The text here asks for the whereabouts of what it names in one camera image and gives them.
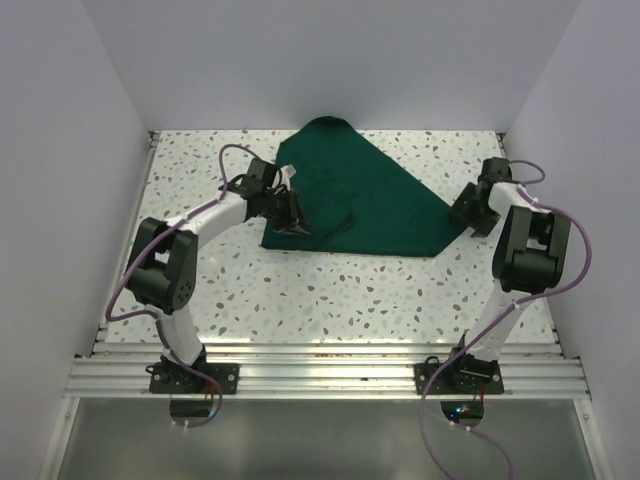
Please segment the green surgical cloth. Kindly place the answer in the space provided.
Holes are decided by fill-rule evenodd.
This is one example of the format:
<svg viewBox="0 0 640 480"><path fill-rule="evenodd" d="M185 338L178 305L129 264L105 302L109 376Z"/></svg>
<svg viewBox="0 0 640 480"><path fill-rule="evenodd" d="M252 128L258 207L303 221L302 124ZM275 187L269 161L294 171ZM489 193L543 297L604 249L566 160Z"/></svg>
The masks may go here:
<svg viewBox="0 0 640 480"><path fill-rule="evenodd" d="M267 225L264 249L431 258L466 229L444 200L343 119L307 123L280 143L276 163L296 170L292 186L310 232Z"/></svg>

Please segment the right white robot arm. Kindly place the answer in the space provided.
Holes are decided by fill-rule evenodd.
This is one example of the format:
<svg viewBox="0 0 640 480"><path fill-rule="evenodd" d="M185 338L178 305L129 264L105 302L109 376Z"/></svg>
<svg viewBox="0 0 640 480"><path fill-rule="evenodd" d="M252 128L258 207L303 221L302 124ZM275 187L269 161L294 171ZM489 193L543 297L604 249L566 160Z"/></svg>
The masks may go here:
<svg viewBox="0 0 640 480"><path fill-rule="evenodd" d="M465 186L448 217L482 238L503 222L491 265L493 289L476 324L452 349L452 362L444 371L449 387L464 393L497 380L502 349L529 298L559 284L571 221L525 199L511 163L498 157L483 161L477 181Z"/></svg>

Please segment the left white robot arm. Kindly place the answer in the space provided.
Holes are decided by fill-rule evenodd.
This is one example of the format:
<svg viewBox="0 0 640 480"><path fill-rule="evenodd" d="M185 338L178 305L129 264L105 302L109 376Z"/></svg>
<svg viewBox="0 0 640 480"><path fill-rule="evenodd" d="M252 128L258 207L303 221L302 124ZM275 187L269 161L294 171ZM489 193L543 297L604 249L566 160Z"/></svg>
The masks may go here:
<svg viewBox="0 0 640 480"><path fill-rule="evenodd" d="M163 346L160 360L147 367L154 394L224 392L235 366L213 367L198 337L189 303L196 289L202 247L253 218L268 220L277 233L307 235L291 165L278 167L259 158L246 173L220 189L219 197L168 220L152 217L138 227L123 288L152 317Z"/></svg>

